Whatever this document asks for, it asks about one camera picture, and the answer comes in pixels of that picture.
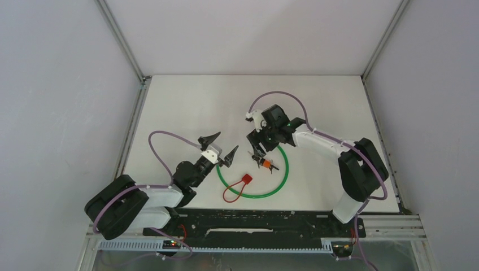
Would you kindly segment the left aluminium corner post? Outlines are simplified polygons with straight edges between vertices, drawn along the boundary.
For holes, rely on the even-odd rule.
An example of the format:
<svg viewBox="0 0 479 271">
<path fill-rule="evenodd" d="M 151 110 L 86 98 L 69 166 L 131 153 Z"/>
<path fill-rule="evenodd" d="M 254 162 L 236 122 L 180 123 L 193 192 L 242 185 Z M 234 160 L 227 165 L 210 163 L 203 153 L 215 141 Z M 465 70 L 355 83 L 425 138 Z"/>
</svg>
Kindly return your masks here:
<svg viewBox="0 0 479 271">
<path fill-rule="evenodd" d="M 121 30 L 120 25 L 118 24 L 115 16 L 108 4 L 105 0 L 95 0 L 95 4 L 97 5 L 99 12 L 102 14 L 107 26 L 109 27 L 114 39 L 116 40 L 117 44 L 119 45 L 120 50 L 122 51 L 123 55 L 125 56 L 127 62 L 129 63 L 130 67 L 132 68 L 136 78 L 139 80 L 141 84 L 145 82 L 145 75 L 142 72 L 138 61 L 136 60 L 132 49 L 130 48 L 123 31 Z"/>
</svg>

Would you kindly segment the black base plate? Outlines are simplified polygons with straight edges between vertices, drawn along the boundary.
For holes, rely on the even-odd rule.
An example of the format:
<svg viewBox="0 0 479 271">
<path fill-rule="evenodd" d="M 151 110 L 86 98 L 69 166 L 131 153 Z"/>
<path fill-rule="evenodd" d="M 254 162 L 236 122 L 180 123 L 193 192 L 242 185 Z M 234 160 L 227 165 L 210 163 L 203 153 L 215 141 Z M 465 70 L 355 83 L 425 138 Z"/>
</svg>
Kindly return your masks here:
<svg viewBox="0 0 479 271">
<path fill-rule="evenodd" d="M 332 212 L 235 209 L 174 209 L 162 232 L 185 237 L 194 247 L 322 248 L 331 238 L 364 238 L 362 219 L 346 224 Z"/>
</svg>

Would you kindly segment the right aluminium corner post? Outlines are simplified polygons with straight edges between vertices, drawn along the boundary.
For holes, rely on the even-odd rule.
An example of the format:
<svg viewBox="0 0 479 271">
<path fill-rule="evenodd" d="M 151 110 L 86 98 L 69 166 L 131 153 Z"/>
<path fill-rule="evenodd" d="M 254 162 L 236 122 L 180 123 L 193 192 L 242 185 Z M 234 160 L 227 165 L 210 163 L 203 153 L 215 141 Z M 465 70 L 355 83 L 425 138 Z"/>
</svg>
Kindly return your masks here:
<svg viewBox="0 0 479 271">
<path fill-rule="evenodd" d="M 401 21 L 406 9 L 409 7 L 411 0 L 401 0 L 397 8 L 395 9 L 390 21 L 388 22 L 377 46 L 375 47 L 365 69 L 361 75 L 362 81 L 366 82 L 368 77 L 372 73 L 378 59 L 380 58 L 384 48 L 386 47 L 389 39 L 392 37 L 396 27 Z"/>
</svg>

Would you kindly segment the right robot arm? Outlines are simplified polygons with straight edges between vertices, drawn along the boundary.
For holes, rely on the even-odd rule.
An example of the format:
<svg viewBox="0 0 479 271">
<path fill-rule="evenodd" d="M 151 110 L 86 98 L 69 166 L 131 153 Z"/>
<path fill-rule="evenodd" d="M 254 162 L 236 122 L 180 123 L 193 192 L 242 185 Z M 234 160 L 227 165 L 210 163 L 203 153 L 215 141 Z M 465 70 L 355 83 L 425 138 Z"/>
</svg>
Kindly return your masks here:
<svg viewBox="0 0 479 271">
<path fill-rule="evenodd" d="M 277 104 L 263 111 L 248 112 L 246 121 L 254 124 L 247 139 L 257 158 L 265 157 L 282 143 L 313 151 L 339 167 L 343 194 L 328 221 L 330 232 L 336 236 L 343 236 L 351 229 L 353 217 L 389 178 L 383 160 L 368 138 L 348 142 L 319 135 L 305 119 L 288 118 Z"/>
</svg>

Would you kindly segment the aluminium corner post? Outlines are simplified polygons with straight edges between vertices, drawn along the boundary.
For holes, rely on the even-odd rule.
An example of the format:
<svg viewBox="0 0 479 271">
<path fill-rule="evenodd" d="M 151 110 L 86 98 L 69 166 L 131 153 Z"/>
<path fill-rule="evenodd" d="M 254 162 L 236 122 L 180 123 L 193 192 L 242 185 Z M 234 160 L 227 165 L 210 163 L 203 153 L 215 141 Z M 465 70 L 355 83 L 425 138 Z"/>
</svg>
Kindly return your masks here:
<svg viewBox="0 0 479 271">
<path fill-rule="evenodd" d="M 375 47 L 365 69 L 361 75 L 362 81 L 366 82 L 368 77 L 372 73 L 378 59 L 380 58 L 384 48 L 386 47 L 389 39 L 392 37 L 396 27 L 401 21 L 406 9 L 409 7 L 411 0 L 401 0 L 397 8 L 395 9 L 390 21 L 388 22 L 377 46 Z"/>
<path fill-rule="evenodd" d="M 136 60 L 132 49 L 130 48 L 123 31 L 121 30 L 120 25 L 118 24 L 115 16 L 108 4 L 105 0 L 95 0 L 95 4 L 97 5 L 99 12 L 102 14 L 107 26 L 109 27 L 114 39 L 116 40 L 117 44 L 119 45 L 120 50 L 122 51 L 123 55 L 125 56 L 127 62 L 129 63 L 130 67 L 132 68 L 136 78 L 139 80 L 141 84 L 145 82 L 145 75 L 142 72 L 138 61 Z"/>
</svg>

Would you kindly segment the aluminium front frame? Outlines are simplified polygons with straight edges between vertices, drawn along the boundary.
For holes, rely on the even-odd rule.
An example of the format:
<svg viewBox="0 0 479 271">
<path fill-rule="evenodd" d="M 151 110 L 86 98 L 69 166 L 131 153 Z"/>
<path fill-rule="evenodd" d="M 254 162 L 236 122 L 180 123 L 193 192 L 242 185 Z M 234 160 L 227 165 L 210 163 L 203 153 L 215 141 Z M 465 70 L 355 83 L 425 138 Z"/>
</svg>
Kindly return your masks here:
<svg viewBox="0 0 479 271">
<path fill-rule="evenodd" d="M 367 242 L 410 242 L 412 249 L 415 253 L 415 259 L 419 262 L 420 267 L 424 268 L 428 266 L 428 261 L 425 256 L 424 244 L 426 243 L 426 234 L 423 229 L 422 222 L 417 215 L 404 215 L 404 214 L 384 214 L 384 213 L 365 213 L 359 215 L 358 219 L 362 219 L 366 236 L 364 238 L 352 237 L 350 241 L 346 241 L 341 238 L 331 238 L 324 241 L 331 242 L 333 246 L 333 253 L 341 253 L 346 249 L 347 245 L 351 245 L 352 251 L 358 251 L 363 244 Z M 169 235 L 165 237 L 159 233 L 155 233 L 149 229 L 137 229 L 127 230 L 121 236 L 112 239 L 165 239 L 170 240 L 172 243 L 178 243 L 178 246 L 186 247 L 189 252 L 143 252 L 149 253 L 151 256 L 161 257 L 167 260 L 172 260 L 177 253 L 181 253 L 186 257 L 192 257 L 195 255 L 203 255 L 206 253 L 231 253 L 231 252 L 193 252 L 191 247 L 186 244 L 185 237 L 174 237 Z M 100 234 L 95 234 L 92 231 L 88 231 L 83 247 L 83 252 L 80 256 L 77 264 L 78 270 L 92 270 L 94 266 L 95 254 L 100 250 L 99 243 L 105 240 Z M 256 252 L 247 252 L 246 254 L 259 254 Z M 328 253 L 266 253 L 266 254 L 328 254 Z"/>
</svg>

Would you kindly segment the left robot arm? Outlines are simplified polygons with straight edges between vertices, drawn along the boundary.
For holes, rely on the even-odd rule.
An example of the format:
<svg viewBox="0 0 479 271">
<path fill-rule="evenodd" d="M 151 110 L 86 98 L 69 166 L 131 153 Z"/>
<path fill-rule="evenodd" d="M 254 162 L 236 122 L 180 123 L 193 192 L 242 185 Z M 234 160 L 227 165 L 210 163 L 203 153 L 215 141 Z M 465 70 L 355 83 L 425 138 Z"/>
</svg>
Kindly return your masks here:
<svg viewBox="0 0 479 271">
<path fill-rule="evenodd" d="M 152 137 L 165 134 L 175 137 L 198 148 L 199 159 L 180 162 L 175 171 L 168 170 L 170 181 L 166 185 L 140 184 L 130 175 L 122 174 L 92 197 L 85 205 L 84 212 L 93 223 L 93 232 L 106 240 L 115 239 L 127 230 L 157 228 L 165 235 L 172 235 L 178 229 L 178 219 L 174 209 L 189 204 L 197 195 L 198 187 L 216 167 L 230 167 L 238 147 L 222 156 L 222 149 L 214 143 L 220 135 L 199 137 L 193 143 L 177 134 L 157 130 Z"/>
</svg>

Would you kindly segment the orange padlock with keys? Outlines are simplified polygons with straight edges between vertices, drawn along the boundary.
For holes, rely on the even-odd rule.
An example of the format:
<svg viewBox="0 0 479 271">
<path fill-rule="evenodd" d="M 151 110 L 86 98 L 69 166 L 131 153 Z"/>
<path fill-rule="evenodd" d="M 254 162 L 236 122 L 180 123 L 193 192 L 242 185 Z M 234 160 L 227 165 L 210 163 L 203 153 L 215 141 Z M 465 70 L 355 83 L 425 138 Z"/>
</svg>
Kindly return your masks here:
<svg viewBox="0 0 479 271">
<path fill-rule="evenodd" d="M 248 151 L 248 154 L 251 156 L 251 158 L 253 159 L 253 161 L 255 161 L 255 162 L 257 163 L 258 168 L 261 168 L 261 167 L 267 168 L 267 169 L 270 171 L 270 173 L 272 173 L 273 171 L 278 171 L 278 170 L 279 170 L 279 168 L 276 167 L 276 166 L 272 163 L 272 161 L 267 160 L 267 159 L 265 159 L 265 158 L 262 158 L 262 157 L 260 157 L 259 155 L 255 155 L 255 154 L 253 154 L 251 151 Z"/>
</svg>

